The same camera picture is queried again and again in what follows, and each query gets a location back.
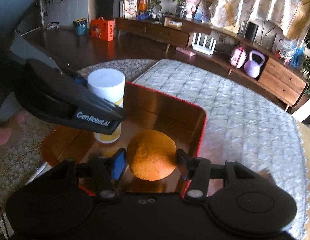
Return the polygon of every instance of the purple kettlebell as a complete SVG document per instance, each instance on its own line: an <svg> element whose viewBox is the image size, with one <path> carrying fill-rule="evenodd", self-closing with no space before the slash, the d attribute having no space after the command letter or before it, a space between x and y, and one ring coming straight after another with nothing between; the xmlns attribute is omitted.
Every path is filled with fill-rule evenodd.
<svg viewBox="0 0 310 240"><path fill-rule="evenodd" d="M260 64L258 64L255 60L252 59L251 56L253 54L259 56L263 61ZM265 62L265 56L256 50L252 50L249 53L248 61L244 65L244 70L245 70L246 74L252 78L258 77L258 75L260 73L260 67L264 64L264 62Z"/></svg>

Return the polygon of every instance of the black speaker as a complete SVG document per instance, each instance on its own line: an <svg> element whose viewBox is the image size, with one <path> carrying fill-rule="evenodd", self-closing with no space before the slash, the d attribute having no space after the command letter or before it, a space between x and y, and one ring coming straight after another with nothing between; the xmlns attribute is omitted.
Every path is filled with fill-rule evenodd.
<svg viewBox="0 0 310 240"><path fill-rule="evenodd" d="M258 25L249 22L245 32L245 39L254 41L256 38L257 31L258 31Z"/></svg>

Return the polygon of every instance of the cabinet leg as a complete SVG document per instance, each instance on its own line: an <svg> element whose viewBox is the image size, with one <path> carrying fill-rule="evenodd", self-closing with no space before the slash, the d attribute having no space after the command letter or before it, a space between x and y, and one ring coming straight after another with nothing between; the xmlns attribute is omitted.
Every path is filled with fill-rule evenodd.
<svg viewBox="0 0 310 240"><path fill-rule="evenodd" d="M166 51L165 51L165 53L167 53L167 52L168 52L169 47L170 47L170 44L167 44L167 47L166 47Z"/></svg>

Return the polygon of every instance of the human hand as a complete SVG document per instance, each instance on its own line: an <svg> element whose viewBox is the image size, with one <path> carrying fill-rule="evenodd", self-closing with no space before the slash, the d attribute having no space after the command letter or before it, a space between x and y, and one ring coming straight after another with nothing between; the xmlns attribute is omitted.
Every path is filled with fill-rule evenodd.
<svg viewBox="0 0 310 240"><path fill-rule="evenodd" d="M11 122L17 122L18 125L21 125L21 123L25 119L25 114L25 110L19 111L18 113L10 117L10 120L5 122L2 127L0 127L0 146L6 144L10 136L12 135L12 128L7 127L6 124L10 124Z"/></svg>

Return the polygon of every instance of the curtain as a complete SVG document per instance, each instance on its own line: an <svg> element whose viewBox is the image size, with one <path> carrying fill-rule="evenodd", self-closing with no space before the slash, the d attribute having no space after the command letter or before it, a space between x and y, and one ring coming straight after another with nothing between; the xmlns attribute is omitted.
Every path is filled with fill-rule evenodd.
<svg viewBox="0 0 310 240"><path fill-rule="evenodd" d="M216 27L234 26L240 20L269 20L289 39L305 37L310 26L310 0L215 0L210 7Z"/></svg>

